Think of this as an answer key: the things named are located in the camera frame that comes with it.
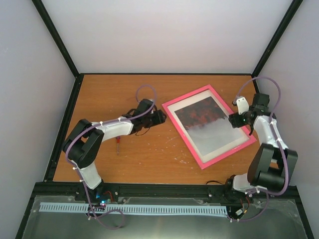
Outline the pink picture frame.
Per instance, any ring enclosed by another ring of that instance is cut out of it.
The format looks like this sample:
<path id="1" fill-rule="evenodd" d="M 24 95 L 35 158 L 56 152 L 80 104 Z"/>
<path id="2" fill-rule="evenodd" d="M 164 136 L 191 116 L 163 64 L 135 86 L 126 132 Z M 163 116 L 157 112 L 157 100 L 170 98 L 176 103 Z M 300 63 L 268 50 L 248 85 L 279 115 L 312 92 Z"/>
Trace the pink picture frame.
<path id="1" fill-rule="evenodd" d="M 247 127 L 233 128 L 231 108 L 211 85 L 162 104 L 201 169 L 256 142 Z"/>

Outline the purple red screwdriver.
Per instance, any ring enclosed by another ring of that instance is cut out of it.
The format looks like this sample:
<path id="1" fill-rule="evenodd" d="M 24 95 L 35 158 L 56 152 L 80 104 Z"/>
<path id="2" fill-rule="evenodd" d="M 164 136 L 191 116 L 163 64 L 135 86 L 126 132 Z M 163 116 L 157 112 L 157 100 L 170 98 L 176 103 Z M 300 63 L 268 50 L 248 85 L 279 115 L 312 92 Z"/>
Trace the purple red screwdriver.
<path id="1" fill-rule="evenodd" d="M 116 153 L 117 153 L 117 155 L 119 155 L 119 152 L 120 152 L 120 140 L 121 140 L 121 137 L 117 136 L 116 137 Z"/>

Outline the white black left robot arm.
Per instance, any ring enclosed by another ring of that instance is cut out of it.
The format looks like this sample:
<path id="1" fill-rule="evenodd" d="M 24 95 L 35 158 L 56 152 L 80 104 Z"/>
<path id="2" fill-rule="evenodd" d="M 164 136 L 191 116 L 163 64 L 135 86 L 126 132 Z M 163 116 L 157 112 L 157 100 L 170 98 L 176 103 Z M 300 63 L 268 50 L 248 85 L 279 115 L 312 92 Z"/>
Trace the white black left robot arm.
<path id="1" fill-rule="evenodd" d="M 129 110 L 117 119 L 90 122 L 78 121 L 66 138 L 62 151 L 87 187 L 86 194 L 92 200 L 103 197 L 103 180 L 95 166 L 101 144 L 109 139 L 136 134 L 143 128 L 149 129 L 166 121 L 166 114 L 157 109 L 153 101 L 143 99 L 137 108 Z"/>

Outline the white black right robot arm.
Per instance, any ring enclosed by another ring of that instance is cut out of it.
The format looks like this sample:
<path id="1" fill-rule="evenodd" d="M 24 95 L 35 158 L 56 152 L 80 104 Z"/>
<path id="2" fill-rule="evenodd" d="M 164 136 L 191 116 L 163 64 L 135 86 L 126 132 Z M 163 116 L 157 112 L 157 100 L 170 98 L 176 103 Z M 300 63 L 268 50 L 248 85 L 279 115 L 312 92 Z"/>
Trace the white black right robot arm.
<path id="1" fill-rule="evenodd" d="M 277 120 L 269 111 L 269 101 L 269 95 L 257 93 L 252 104 L 243 96 L 233 102 L 238 111 L 229 116 L 229 122 L 233 128 L 249 126 L 251 133 L 257 133 L 260 147 L 247 173 L 227 179 L 226 192 L 245 195 L 265 192 L 280 196 L 288 188 L 298 154 L 282 140 Z"/>

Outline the grey metal front plate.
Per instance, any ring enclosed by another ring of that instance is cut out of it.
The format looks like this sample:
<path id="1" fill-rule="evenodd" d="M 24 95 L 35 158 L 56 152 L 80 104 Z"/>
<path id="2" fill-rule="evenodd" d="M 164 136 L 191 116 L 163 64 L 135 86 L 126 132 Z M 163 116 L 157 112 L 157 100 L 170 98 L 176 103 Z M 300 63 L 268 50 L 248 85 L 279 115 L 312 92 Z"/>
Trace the grey metal front plate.
<path id="1" fill-rule="evenodd" d="M 117 210 L 103 214 L 39 212 L 41 202 L 84 203 L 66 196 L 36 197 L 19 239 L 310 239 L 295 200 L 258 199 L 225 206 L 226 217 L 139 216 Z M 128 198 L 96 206 L 223 206 L 195 199 Z"/>

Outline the black table edge rail back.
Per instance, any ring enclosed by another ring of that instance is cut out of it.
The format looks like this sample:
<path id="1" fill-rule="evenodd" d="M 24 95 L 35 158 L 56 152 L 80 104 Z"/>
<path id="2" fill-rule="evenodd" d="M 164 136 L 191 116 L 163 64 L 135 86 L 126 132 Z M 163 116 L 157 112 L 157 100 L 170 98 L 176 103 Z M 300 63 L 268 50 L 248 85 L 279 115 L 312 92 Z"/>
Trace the black table edge rail back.
<path id="1" fill-rule="evenodd" d="M 81 73 L 83 75 L 221 75 L 252 76 L 251 73 Z"/>

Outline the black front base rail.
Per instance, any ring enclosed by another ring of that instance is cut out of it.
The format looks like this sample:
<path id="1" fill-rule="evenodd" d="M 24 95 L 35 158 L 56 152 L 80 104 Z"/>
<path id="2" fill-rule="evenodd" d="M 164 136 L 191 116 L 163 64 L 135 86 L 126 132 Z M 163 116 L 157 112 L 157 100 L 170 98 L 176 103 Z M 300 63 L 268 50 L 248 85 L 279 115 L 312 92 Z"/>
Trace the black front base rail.
<path id="1" fill-rule="evenodd" d="M 92 203 L 106 199 L 120 203 L 128 198 L 179 198 L 196 199 L 208 203 L 230 205 L 247 202 L 248 195 L 235 191 L 226 192 L 222 185 L 178 185 L 178 184 L 121 184 L 105 183 L 101 189 L 88 190 Z M 31 196 L 73 196 L 76 201 L 87 202 L 82 183 L 72 182 L 38 182 Z"/>

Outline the black table edge rail left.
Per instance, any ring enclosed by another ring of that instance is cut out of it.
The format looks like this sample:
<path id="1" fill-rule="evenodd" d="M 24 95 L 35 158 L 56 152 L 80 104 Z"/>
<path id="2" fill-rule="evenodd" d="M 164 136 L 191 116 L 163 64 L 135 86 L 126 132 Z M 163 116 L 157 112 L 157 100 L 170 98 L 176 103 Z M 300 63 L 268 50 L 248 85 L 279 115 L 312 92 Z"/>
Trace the black table edge rail left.
<path id="1" fill-rule="evenodd" d="M 57 168 L 57 164 L 60 158 L 60 154 L 62 151 L 62 145 L 64 143 L 66 134 L 67 134 L 67 130 L 69 128 L 69 124 L 73 115 L 73 111 L 76 105 L 76 101 L 81 89 L 81 85 L 84 79 L 84 74 L 79 74 L 79 76 L 77 76 L 75 78 L 75 82 L 73 84 L 72 87 L 72 91 L 66 106 L 66 109 L 64 111 L 64 115 L 62 118 L 62 122 L 58 131 L 58 135 L 52 150 L 52 154 L 51 157 L 49 159 L 49 163 L 43 178 L 43 182 L 49 182 L 49 181 L 53 181 L 54 178 L 54 174 Z"/>

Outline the black enclosure post right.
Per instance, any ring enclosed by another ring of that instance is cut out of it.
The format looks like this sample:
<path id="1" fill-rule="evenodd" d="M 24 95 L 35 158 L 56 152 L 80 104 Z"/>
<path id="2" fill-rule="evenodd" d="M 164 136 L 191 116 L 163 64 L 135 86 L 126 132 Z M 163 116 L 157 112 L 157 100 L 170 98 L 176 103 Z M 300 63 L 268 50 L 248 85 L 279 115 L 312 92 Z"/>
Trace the black enclosure post right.
<path id="1" fill-rule="evenodd" d="M 302 5 L 303 0 L 293 0 L 289 5 L 286 13 L 284 14 L 281 22 L 279 23 L 276 31 L 274 32 L 270 42 L 268 43 L 267 47 L 265 48 L 261 58 L 259 59 L 256 67 L 254 68 L 251 76 L 252 78 L 257 77 L 264 66 L 266 65 L 267 61 L 269 60 L 272 52 L 276 48 L 277 44 L 279 43 L 281 37 L 285 33 L 287 27 L 291 23 L 292 19 L 294 18 L 295 14 L 297 13 L 298 9 Z"/>

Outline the black enclosure post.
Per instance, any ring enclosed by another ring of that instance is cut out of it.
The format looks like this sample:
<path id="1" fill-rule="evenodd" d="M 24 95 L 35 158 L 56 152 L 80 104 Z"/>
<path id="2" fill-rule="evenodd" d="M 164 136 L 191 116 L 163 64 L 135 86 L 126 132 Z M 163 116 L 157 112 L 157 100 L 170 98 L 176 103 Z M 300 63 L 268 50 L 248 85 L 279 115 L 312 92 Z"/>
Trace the black enclosure post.
<path id="1" fill-rule="evenodd" d="M 35 6 L 39 16 L 41 17 L 43 23 L 45 24 L 47 30 L 49 31 L 52 39 L 54 40 L 57 48 L 59 49 L 65 63 L 67 64 L 69 70 L 71 71 L 74 78 L 77 78 L 80 73 L 77 70 L 57 28 L 54 25 L 44 3 L 41 0 L 32 0 L 33 5 Z"/>
<path id="2" fill-rule="evenodd" d="M 295 14 L 297 13 L 298 9 L 302 5 L 303 0 L 293 0 L 289 5 L 286 13 L 284 14 L 281 22 L 279 23 L 276 31 L 274 32 L 270 42 L 268 43 L 267 47 L 265 48 L 261 58 L 259 59 L 256 67 L 254 68 L 251 76 L 252 78 L 257 77 L 264 66 L 266 65 L 267 61 L 269 60 L 272 52 L 276 48 L 277 44 L 279 43 L 281 37 L 285 33 L 287 27 L 291 23 L 292 19 L 294 18 Z"/>

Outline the black enclosure post left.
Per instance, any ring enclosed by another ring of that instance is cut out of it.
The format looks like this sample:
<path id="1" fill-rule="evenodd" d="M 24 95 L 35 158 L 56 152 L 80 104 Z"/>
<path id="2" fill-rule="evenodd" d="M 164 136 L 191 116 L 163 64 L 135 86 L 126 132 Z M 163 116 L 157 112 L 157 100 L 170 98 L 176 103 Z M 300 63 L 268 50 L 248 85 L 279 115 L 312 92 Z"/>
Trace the black enclosure post left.
<path id="1" fill-rule="evenodd" d="M 33 5 L 35 6 L 39 16 L 41 17 L 43 23 L 45 24 L 47 30 L 49 31 L 52 39 L 54 40 L 57 48 L 59 49 L 65 63 L 67 64 L 69 70 L 71 71 L 74 78 L 77 78 L 80 73 L 77 70 L 57 28 L 54 25 L 44 3 L 41 0 L 32 0 Z"/>

